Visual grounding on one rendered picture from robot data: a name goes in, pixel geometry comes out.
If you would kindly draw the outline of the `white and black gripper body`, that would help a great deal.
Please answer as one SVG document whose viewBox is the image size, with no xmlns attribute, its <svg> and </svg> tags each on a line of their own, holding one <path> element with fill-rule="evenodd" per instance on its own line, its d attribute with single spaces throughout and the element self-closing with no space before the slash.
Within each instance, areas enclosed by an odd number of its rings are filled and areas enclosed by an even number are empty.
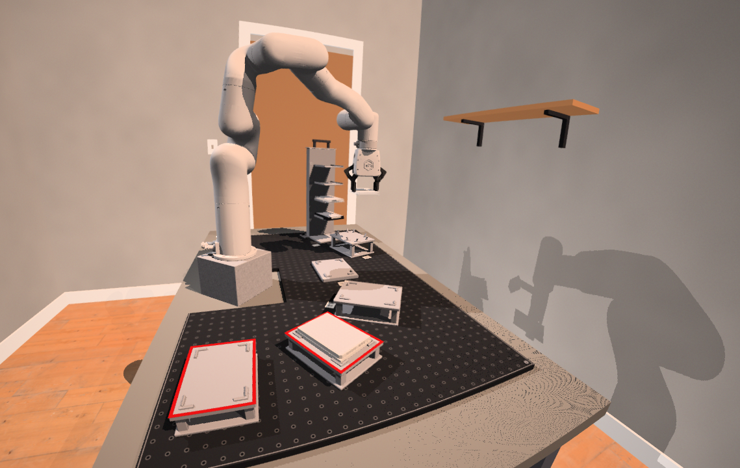
<svg viewBox="0 0 740 468">
<path fill-rule="evenodd" d="M 377 149 L 357 148 L 354 152 L 353 163 L 352 173 L 355 173 L 357 177 L 379 177 L 381 175 L 381 157 Z"/>
</svg>

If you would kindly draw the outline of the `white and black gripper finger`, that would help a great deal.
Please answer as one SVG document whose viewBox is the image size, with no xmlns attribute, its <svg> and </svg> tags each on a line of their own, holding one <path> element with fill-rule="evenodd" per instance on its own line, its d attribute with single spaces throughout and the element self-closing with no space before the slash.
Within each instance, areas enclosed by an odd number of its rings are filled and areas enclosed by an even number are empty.
<svg viewBox="0 0 740 468">
<path fill-rule="evenodd" d="M 381 168 L 381 175 L 379 177 L 374 177 L 374 189 L 373 190 L 379 190 L 379 183 L 381 182 L 381 179 L 387 174 L 387 171 Z"/>
<path fill-rule="evenodd" d="M 345 173 L 346 173 L 346 177 L 351 180 L 351 191 L 357 192 L 357 183 L 355 182 L 355 180 L 357 180 L 357 175 L 353 173 L 353 175 L 351 176 L 351 174 L 349 173 L 349 171 L 351 171 L 353 168 L 354 168 L 354 164 L 349 166 L 349 168 L 345 169 Z"/>
</svg>

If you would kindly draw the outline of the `beige rectangular nest with red border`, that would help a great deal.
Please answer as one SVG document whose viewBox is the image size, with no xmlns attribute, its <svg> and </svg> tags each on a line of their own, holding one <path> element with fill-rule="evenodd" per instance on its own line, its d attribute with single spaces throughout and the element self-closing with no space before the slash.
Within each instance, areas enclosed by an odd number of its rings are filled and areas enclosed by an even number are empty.
<svg viewBox="0 0 740 468">
<path fill-rule="evenodd" d="M 175 437 L 257 423 L 256 339 L 191 346 L 168 418 Z"/>
</svg>

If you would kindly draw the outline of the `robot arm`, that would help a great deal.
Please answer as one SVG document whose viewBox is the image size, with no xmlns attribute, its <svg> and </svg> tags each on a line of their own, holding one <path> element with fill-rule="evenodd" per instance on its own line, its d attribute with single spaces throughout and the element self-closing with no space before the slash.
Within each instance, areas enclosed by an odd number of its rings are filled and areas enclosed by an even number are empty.
<svg viewBox="0 0 740 468">
<path fill-rule="evenodd" d="M 337 123 L 341 129 L 357 130 L 353 146 L 377 149 L 378 114 L 359 93 L 332 77 L 326 70 L 328 59 L 318 40 L 278 32 L 243 45 L 228 57 L 218 116 L 227 143 L 217 146 L 210 158 L 216 240 L 201 243 L 205 251 L 214 250 L 215 259 L 239 261 L 257 254 L 251 246 L 248 174 L 256 166 L 261 129 L 253 113 L 258 75 L 289 69 L 315 98 L 345 109 Z"/>
</svg>

